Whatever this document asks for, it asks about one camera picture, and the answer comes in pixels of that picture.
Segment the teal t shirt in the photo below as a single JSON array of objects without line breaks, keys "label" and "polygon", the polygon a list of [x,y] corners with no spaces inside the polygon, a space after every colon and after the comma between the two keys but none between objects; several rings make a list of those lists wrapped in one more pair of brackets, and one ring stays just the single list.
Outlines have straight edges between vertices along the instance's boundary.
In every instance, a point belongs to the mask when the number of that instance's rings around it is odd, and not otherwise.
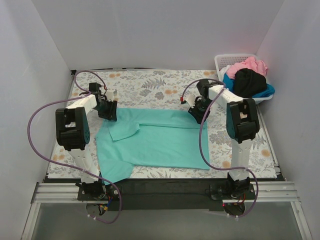
[{"label": "teal t shirt", "polygon": [[118,108],[117,120],[103,120],[95,136],[101,175],[113,183],[135,166],[209,170],[207,127],[186,111]]}]

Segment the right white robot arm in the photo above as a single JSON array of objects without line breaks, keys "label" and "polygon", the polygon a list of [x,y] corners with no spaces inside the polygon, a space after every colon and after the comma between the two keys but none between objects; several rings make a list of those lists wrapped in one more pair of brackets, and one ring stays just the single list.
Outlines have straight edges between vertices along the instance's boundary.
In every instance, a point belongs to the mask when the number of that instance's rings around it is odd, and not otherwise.
[{"label": "right white robot arm", "polygon": [[252,98],[242,98],[227,89],[225,83],[203,78],[195,80],[199,96],[192,94],[180,97],[181,104],[188,104],[190,113],[203,126],[210,115],[214,103],[226,112],[226,132],[231,139],[231,165],[225,168],[227,178],[209,187],[211,197],[243,197],[254,192],[250,178],[254,173],[249,169],[250,151],[253,140],[260,130],[256,102]]}]

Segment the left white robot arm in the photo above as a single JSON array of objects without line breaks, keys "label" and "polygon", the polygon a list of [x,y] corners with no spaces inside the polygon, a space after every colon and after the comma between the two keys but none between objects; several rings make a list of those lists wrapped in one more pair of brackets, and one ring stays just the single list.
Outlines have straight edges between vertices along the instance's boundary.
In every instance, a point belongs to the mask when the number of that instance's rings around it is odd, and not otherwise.
[{"label": "left white robot arm", "polygon": [[84,194],[94,199],[102,199],[106,189],[98,178],[100,170],[88,148],[91,133],[87,115],[95,110],[99,118],[116,122],[118,102],[114,98],[117,91],[106,89],[105,93],[102,93],[102,85],[99,83],[90,83],[89,91],[89,96],[55,111],[56,138],[57,143],[71,155],[75,166],[84,171],[80,184]]}]

